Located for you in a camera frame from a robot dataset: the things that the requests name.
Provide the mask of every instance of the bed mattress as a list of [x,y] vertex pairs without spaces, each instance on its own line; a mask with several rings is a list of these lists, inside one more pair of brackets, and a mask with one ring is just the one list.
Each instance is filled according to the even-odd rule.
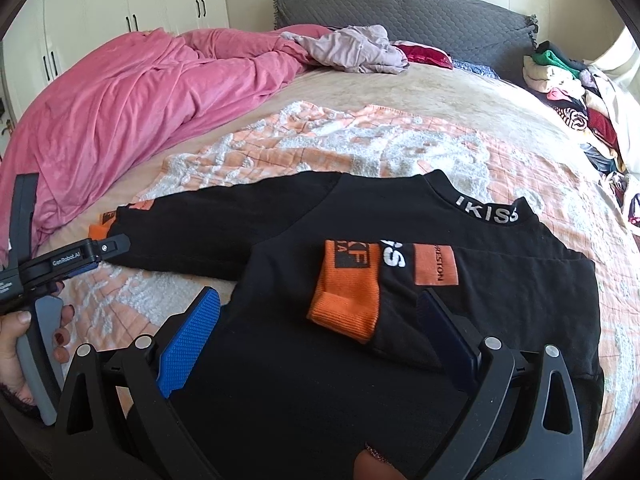
[[[375,155],[368,137],[346,139],[334,128],[313,133],[311,156],[310,150],[305,153],[309,144],[300,143],[300,133],[290,126],[292,103],[295,113],[315,110],[325,120],[336,116],[334,110],[371,114],[380,107],[396,108],[430,121],[430,131],[437,135],[419,149],[394,152],[394,164],[372,165]],[[305,108],[309,103],[317,106]],[[379,107],[367,108],[370,104]],[[415,64],[398,76],[314,70],[245,116],[130,170],[40,252],[85,238],[89,224],[119,205],[303,170],[405,176],[418,173],[418,162],[427,160],[430,169],[445,171],[460,191],[484,202],[525,196],[556,237],[596,263],[599,354],[606,384],[587,475],[613,446],[638,403],[640,253],[574,135],[527,91],[464,71]],[[464,148],[469,143],[476,148]],[[381,174],[381,168],[393,170]],[[78,311],[70,350],[83,342],[117,348],[139,334],[154,333],[168,316],[185,309],[203,285],[215,286],[223,303],[233,289],[220,280],[109,265],[73,278],[63,292]]]

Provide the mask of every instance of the cabinet handle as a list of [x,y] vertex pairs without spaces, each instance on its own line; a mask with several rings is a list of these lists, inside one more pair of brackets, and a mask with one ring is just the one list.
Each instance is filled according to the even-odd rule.
[[44,63],[44,71],[47,73],[47,81],[51,82],[49,67],[47,67],[47,56],[42,56],[42,62]]
[[58,67],[56,66],[56,56],[53,55],[53,50],[51,51],[51,60],[53,61],[53,71],[56,73],[56,77],[58,77]]

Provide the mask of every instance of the bed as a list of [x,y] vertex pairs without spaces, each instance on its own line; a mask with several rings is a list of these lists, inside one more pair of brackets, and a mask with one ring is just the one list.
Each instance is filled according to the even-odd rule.
[[[305,170],[394,177],[441,169],[484,202],[525,196],[558,238],[596,262],[606,387],[585,475],[593,472],[640,395],[640,253],[572,130],[518,86],[535,18],[477,0],[274,0],[274,10],[277,27],[381,23],[392,40],[432,44],[511,81],[422,64],[398,76],[311,70],[255,110],[128,171],[40,252],[85,238],[119,205]],[[377,128],[384,124],[396,127]],[[63,291],[77,309],[70,350],[153,334],[203,285],[226,303],[234,284],[109,264],[73,278]]]

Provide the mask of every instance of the screw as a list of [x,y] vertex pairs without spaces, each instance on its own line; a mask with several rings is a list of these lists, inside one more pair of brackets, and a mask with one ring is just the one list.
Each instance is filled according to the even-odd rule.
[[553,345],[545,346],[545,352],[547,355],[551,357],[558,357],[560,355],[560,351]]
[[138,339],[136,339],[136,348],[140,348],[144,350],[145,348],[149,348],[153,340],[148,335],[141,335]]
[[84,357],[85,355],[89,355],[90,351],[91,351],[91,345],[87,345],[85,343],[78,347],[78,350],[76,350],[76,354],[78,354],[80,357]]
[[484,344],[491,350],[499,350],[500,348],[502,348],[502,341],[500,341],[497,337],[488,337],[484,340]]

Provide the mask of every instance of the finger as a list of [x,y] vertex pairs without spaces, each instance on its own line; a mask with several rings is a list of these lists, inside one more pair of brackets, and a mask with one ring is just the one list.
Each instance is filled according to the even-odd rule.
[[391,464],[363,450],[353,463],[353,480],[406,480]]
[[31,313],[12,312],[0,318],[0,359],[12,359],[20,336],[26,334],[31,323]]
[[61,365],[69,362],[69,352],[62,346],[53,349],[53,357]]
[[64,283],[62,283],[62,282],[57,282],[57,283],[56,283],[56,286],[58,287],[58,290],[57,290],[56,292],[52,293],[52,296],[57,296],[57,295],[59,295],[59,294],[60,294],[60,292],[62,292],[62,291],[64,290],[64,288],[65,288],[65,284],[64,284]]
[[76,315],[76,310],[73,305],[65,305],[62,307],[62,314],[60,315],[60,326],[67,326],[71,323],[72,319]]
[[59,328],[53,333],[53,341],[55,345],[66,346],[71,341],[71,334],[66,328]]

